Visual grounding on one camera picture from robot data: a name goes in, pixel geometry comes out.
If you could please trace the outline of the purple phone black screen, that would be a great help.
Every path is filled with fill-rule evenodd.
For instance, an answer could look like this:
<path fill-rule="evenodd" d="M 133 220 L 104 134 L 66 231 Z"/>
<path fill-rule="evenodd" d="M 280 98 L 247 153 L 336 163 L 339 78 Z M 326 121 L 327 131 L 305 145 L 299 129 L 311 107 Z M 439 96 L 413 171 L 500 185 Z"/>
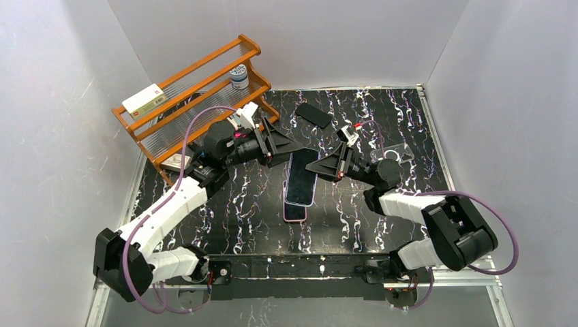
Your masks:
<path fill-rule="evenodd" d="M 284 203 L 284 221 L 299 222 L 307 219 L 307 211 L 304 206 L 295 206 Z"/>

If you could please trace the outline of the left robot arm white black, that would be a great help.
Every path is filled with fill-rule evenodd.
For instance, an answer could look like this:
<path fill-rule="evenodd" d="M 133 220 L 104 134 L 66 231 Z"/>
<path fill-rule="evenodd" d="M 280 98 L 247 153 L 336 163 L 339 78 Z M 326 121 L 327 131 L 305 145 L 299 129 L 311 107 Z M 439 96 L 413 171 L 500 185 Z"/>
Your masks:
<path fill-rule="evenodd" d="M 154 284 L 185 277 L 209 280 L 209 255 L 195 245 L 156 252 L 164 237 L 184 218 L 207 203 L 229 180 L 229 169 L 256 160 L 272 168 L 288 161 L 303 145 L 277 130 L 267 119 L 254 127 L 235 129 L 213 123 L 202 144 L 191 143 L 192 161 L 158 201 L 129 223 L 102 230 L 95 239 L 94 275 L 127 302 L 134 302 Z"/>

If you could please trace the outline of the pink phone case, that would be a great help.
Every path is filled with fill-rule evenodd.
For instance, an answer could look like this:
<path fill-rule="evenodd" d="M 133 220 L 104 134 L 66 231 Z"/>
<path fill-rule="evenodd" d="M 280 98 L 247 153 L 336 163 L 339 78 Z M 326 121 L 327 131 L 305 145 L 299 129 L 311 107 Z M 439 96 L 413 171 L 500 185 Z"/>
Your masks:
<path fill-rule="evenodd" d="M 286 196 L 286 181 L 282 184 L 282 198 L 283 198 L 283 220 L 286 223 L 300 223 L 307 219 L 307 208 L 304 206 L 298 206 L 295 204 L 289 204 L 285 201 Z"/>

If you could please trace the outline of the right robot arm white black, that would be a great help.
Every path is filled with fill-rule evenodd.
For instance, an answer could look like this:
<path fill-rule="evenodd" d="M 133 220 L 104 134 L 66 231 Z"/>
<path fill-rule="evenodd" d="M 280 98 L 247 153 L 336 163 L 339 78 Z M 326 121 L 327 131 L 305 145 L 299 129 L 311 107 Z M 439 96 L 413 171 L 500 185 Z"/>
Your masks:
<path fill-rule="evenodd" d="M 469 198 L 456 193 L 402 192 L 401 166 L 394 159 L 370 163 L 342 142 L 305 168 L 330 182 L 348 177 L 366 183 L 370 189 L 363 196 L 372 212 L 426 227 L 428 238 L 389 253 L 388 269 L 396 275 L 432 266 L 459 271 L 498 247 L 496 234 Z"/>

